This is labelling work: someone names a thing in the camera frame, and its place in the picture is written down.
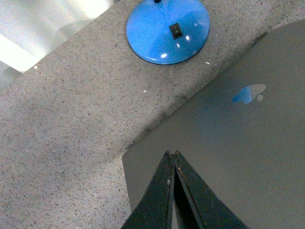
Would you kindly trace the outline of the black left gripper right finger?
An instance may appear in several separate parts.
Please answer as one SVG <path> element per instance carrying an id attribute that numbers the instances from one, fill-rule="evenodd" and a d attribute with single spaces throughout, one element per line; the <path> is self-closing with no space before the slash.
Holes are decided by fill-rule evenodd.
<path id="1" fill-rule="evenodd" d="M 216 196 L 181 152 L 176 151 L 174 155 L 176 173 L 198 228 L 249 228 Z"/>

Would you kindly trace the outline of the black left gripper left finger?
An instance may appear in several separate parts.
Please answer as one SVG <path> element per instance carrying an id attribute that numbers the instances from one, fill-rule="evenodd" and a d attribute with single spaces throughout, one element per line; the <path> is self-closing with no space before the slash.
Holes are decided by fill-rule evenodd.
<path id="1" fill-rule="evenodd" d="M 123 229 L 171 229 L 173 219 L 175 167 L 166 151 L 139 204 Z"/>

